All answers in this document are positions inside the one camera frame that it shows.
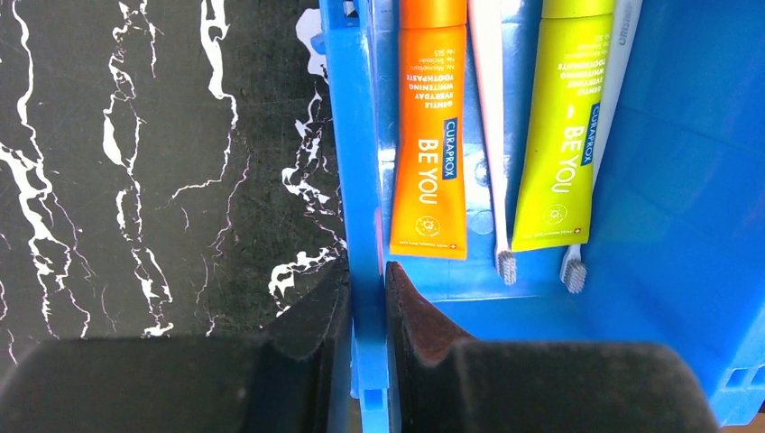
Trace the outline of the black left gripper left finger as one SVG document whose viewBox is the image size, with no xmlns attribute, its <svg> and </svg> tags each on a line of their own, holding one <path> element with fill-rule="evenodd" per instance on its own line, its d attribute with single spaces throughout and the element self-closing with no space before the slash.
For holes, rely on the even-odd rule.
<svg viewBox="0 0 765 433">
<path fill-rule="evenodd" d="M 345 432 L 346 258 L 260 331 L 49 341 L 1 384 L 4 432 Z"/>
</svg>

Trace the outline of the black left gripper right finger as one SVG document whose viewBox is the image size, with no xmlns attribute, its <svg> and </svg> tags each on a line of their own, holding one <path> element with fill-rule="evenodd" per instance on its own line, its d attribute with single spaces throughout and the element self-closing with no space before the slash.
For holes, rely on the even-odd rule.
<svg viewBox="0 0 765 433">
<path fill-rule="evenodd" d="M 716 432 L 687 364 L 649 343 L 475 338 L 386 266 L 402 432 Z"/>
</svg>

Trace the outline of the blue three-compartment bin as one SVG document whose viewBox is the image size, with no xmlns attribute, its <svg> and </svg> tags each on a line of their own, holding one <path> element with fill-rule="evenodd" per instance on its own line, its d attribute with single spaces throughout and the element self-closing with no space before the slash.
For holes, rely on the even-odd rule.
<svg viewBox="0 0 765 433">
<path fill-rule="evenodd" d="M 398 5 L 320 5 L 348 248 L 353 395 L 366 432 L 398 429 L 384 265 L 398 122 Z M 465 72 L 468 256 L 402 257 L 417 289 L 488 340 L 643 340 L 690 365 L 719 423 L 764 401 L 764 4 L 645 1 L 615 19 L 631 43 L 582 249 L 582 292 L 560 248 L 494 267 L 493 217 L 475 74 Z"/>
</svg>

